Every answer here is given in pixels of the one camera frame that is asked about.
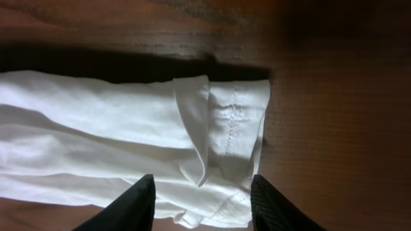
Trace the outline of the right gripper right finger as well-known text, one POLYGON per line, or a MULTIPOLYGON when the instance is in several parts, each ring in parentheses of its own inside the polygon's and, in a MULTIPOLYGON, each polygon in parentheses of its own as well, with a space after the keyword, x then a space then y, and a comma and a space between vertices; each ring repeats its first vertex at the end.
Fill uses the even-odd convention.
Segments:
POLYGON ((253 177, 250 202, 254 231, 326 231, 261 175, 253 177))

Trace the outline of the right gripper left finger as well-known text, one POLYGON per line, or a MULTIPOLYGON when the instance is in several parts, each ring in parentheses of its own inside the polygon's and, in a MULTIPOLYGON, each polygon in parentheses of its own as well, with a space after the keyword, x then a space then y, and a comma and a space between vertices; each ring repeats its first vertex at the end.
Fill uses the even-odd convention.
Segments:
POLYGON ((151 231, 154 212, 154 178, 144 175, 108 207, 73 231, 151 231))

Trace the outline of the white Mr Robot t-shirt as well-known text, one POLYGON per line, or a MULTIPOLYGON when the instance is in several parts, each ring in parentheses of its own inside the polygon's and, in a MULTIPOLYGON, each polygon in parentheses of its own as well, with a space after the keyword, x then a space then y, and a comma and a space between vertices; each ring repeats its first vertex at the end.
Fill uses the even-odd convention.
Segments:
POLYGON ((1 75, 1 196, 106 207, 146 174, 155 218, 245 228, 270 84, 1 75))

